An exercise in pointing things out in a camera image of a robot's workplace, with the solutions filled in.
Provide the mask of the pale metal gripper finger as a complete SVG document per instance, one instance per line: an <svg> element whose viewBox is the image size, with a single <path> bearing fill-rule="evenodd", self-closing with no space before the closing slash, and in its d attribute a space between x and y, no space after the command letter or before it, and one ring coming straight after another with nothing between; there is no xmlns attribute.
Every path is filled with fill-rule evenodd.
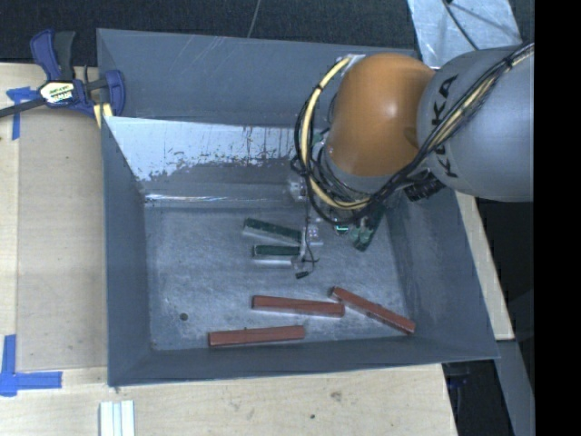
<svg viewBox="0 0 581 436"><path fill-rule="evenodd" d="M251 247L251 259L261 265L272 267L303 267L318 261L317 251L322 240L265 240Z"/></svg>
<svg viewBox="0 0 581 436"><path fill-rule="evenodd" d="M320 243L321 235L318 227L295 229L276 223L270 223L254 218L246 218L242 233L261 238L272 239L284 243Z"/></svg>

